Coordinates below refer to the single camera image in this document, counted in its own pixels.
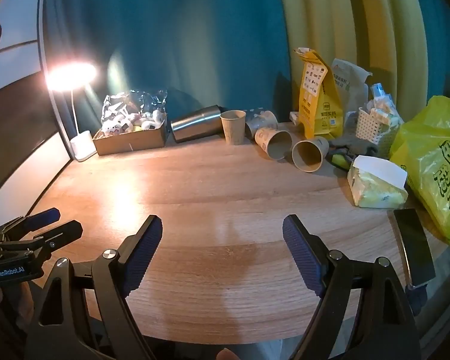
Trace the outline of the person's right hand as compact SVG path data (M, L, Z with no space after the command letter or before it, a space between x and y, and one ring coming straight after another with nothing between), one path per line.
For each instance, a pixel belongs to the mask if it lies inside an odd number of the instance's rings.
M232 350L224 348L216 355L216 360L240 360Z

